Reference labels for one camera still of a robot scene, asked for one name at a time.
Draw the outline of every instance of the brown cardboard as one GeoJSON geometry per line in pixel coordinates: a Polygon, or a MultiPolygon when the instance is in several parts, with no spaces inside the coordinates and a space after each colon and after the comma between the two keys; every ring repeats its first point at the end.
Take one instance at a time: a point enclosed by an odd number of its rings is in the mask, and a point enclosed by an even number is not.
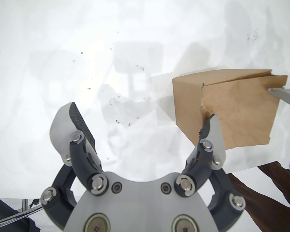
{"type": "Polygon", "coordinates": [[[174,78],[176,124],[196,145],[213,114],[220,119],[226,149],[266,145],[279,99],[269,88],[285,86],[287,75],[270,69],[224,69],[174,78]]]}

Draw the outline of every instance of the white table surface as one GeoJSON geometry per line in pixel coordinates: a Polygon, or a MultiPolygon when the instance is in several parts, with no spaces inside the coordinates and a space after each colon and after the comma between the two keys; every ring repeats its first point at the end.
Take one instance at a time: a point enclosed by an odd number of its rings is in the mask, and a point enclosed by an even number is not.
{"type": "MultiPolygon", "coordinates": [[[[0,197],[52,184],[63,163],[49,128],[68,102],[104,171],[181,172],[194,146],[175,125],[171,79],[215,68],[270,68],[290,87],[290,0],[0,0],[0,197]]],[[[227,151],[224,169],[289,156],[281,102],[270,144],[227,151]]]]}

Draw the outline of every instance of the gray metal plate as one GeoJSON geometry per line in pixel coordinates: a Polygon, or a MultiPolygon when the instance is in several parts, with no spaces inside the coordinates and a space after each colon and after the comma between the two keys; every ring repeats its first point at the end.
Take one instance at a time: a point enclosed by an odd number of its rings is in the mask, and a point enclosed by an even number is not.
{"type": "Polygon", "coordinates": [[[189,198],[182,198],[175,192],[174,181],[180,173],[171,173],[149,182],[128,181],[112,172],[103,174],[110,182],[108,191],[102,196],[93,196],[86,191],[74,208],[64,232],[83,231],[86,220],[94,213],[103,213],[109,218],[112,232],[170,232],[173,220],[180,214],[192,217],[201,232],[218,232],[197,192],[189,198]],[[116,181],[123,185],[119,194],[111,191],[116,181]],[[161,192],[163,182],[172,187],[169,195],[161,192]]]}

